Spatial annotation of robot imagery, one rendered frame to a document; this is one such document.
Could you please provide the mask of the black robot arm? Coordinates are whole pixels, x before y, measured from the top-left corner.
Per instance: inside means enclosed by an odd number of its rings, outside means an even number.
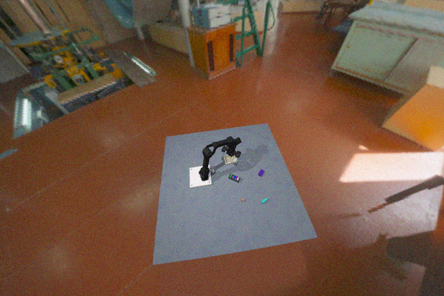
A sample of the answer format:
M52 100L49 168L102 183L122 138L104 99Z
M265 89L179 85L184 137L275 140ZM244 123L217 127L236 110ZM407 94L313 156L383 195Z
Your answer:
M212 144L207 145L203 149L203 167L200 169L199 174L202 181L208 180L208 174L210 172L208 168L210 157L215 153L216 149L221 146L227 146L228 149L235 149L238 144L241 143L240 138L233 139L231 136L227 137L225 140L213 142ZM214 147L213 151L209 150L209 147Z

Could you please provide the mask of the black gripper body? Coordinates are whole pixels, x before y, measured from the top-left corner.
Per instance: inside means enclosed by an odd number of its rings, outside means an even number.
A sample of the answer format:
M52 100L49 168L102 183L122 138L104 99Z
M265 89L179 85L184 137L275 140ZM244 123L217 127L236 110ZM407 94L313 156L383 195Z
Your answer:
M230 153L230 154L233 154L233 155L235 155L235 157L237 157L237 158L239 158L239 156L241 155L241 152L240 151L235 151L234 149L227 149L228 147L226 147L226 146L223 146L223 148L222 148L222 152L227 152L227 153Z

